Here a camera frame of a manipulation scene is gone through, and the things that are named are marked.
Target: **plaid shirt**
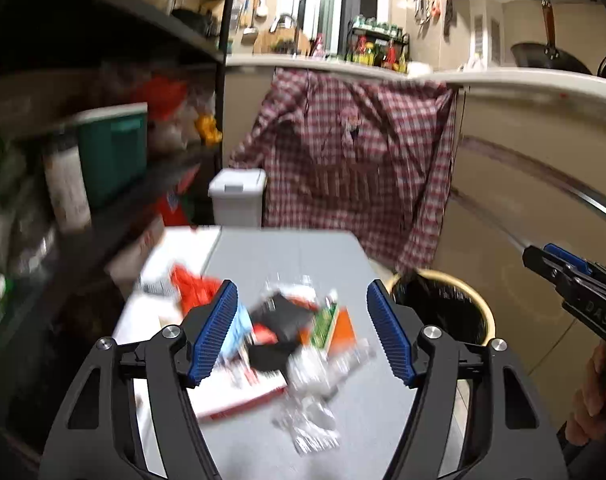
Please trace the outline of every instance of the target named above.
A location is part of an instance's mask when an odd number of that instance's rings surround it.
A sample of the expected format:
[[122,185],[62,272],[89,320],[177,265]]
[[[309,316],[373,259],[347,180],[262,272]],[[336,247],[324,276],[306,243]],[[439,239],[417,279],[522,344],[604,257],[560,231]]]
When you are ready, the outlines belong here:
[[449,193],[455,92],[277,70],[235,168],[263,168],[265,227],[351,231],[369,257],[429,267]]

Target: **black trash bag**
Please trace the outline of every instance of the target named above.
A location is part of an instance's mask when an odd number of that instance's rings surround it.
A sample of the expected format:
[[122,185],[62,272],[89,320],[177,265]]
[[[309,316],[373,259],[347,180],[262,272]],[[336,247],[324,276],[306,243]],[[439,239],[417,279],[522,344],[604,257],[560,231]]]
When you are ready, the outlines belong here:
[[402,276],[390,293],[395,303],[413,308],[426,325],[436,325],[456,341],[483,344],[488,324],[472,298],[460,288],[424,278]]

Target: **human hand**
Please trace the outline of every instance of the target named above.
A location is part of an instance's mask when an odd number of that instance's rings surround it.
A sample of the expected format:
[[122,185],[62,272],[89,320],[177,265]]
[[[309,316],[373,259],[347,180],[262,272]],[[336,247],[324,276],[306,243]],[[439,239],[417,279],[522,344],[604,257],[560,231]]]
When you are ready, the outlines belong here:
[[574,394],[566,425],[566,439],[575,446],[584,446],[590,439],[601,440],[605,435],[606,417],[601,410],[606,403],[606,391],[599,384],[605,361],[606,342],[601,341],[587,362],[584,383]]

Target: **metal screw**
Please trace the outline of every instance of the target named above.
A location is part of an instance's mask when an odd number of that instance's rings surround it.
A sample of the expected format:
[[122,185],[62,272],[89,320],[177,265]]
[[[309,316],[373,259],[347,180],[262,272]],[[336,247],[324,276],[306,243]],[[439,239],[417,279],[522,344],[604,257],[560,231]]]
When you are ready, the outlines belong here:
[[423,329],[423,334],[430,339],[438,339],[442,333],[441,329],[434,325],[428,325]]
[[166,339],[174,339],[181,333],[181,327],[176,325],[168,325],[163,329],[163,337]]
[[101,337],[96,342],[96,348],[99,350],[109,350],[114,345],[114,339],[111,337]]
[[492,339],[490,345],[497,352],[502,352],[503,350],[507,349],[507,343],[503,339]]

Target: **green storage box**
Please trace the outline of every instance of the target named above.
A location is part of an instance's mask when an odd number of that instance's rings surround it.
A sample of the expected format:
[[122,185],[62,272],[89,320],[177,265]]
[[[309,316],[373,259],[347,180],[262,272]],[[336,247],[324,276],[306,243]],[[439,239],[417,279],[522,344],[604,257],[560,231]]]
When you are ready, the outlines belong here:
[[147,166],[147,103],[94,108],[59,126],[75,133],[90,208],[118,195]]

